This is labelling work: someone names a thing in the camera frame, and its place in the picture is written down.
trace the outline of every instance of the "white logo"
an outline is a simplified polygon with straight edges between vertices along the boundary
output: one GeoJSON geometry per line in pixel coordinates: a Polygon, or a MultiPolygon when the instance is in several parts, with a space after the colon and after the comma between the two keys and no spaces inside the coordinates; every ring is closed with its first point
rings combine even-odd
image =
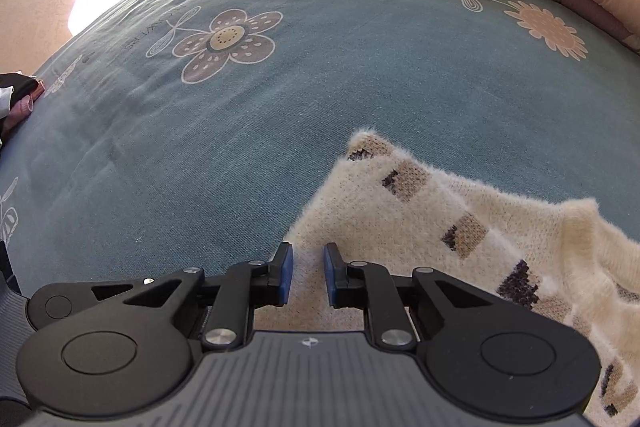
{"type": "Polygon", "coordinates": [[[316,347],[318,344],[320,344],[320,341],[315,337],[308,337],[305,340],[301,341],[300,344],[306,347],[316,347]]]}

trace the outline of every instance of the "pile of clothes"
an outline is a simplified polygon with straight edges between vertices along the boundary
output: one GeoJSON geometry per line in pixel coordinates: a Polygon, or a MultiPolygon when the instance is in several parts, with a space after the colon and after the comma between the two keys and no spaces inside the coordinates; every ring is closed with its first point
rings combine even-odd
{"type": "Polygon", "coordinates": [[[15,127],[29,117],[33,102],[44,93],[44,84],[32,76],[0,73],[0,146],[15,127]]]}

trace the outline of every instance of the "cream fuzzy sweater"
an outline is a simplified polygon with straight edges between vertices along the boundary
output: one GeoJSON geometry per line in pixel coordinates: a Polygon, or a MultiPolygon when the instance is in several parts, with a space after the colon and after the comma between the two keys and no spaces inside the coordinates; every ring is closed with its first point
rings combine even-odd
{"type": "Polygon", "coordinates": [[[345,261],[395,275],[432,266],[574,327],[602,363],[587,417],[615,427],[640,417],[640,245],[604,221],[594,200],[504,194],[363,131],[286,241],[294,245],[289,304],[259,310],[257,328],[361,327],[361,312],[327,304],[321,250],[333,241],[345,261]]]}

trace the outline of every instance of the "bed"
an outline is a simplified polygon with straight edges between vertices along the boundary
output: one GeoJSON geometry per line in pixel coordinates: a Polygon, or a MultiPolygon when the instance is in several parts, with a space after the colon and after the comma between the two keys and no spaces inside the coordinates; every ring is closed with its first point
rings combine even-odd
{"type": "Polygon", "coordinates": [[[37,71],[2,239],[25,295],[268,259],[375,128],[639,240],[639,36],[640,0],[122,0],[37,71]]]}

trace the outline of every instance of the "ribbed gray surface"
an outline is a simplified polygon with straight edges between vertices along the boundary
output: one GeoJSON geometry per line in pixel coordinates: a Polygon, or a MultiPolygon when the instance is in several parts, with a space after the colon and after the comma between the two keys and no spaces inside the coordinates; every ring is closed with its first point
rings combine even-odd
{"type": "Polygon", "coordinates": [[[0,399],[27,399],[15,374],[15,357],[33,333],[26,316],[27,299],[12,292],[0,275],[0,399]]]}
{"type": "MultiPolygon", "coordinates": [[[[82,422],[40,413],[24,425],[79,427],[82,422]]],[[[255,333],[240,351],[207,355],[184,388],[155,409],[101,422],[104,427],[489,425],[496,424],[442,399],[410,357],[377,351],[362,333],[270,332],[255,333]]],[[[571,417],[546,425],[588,423],[571,417]]]]}

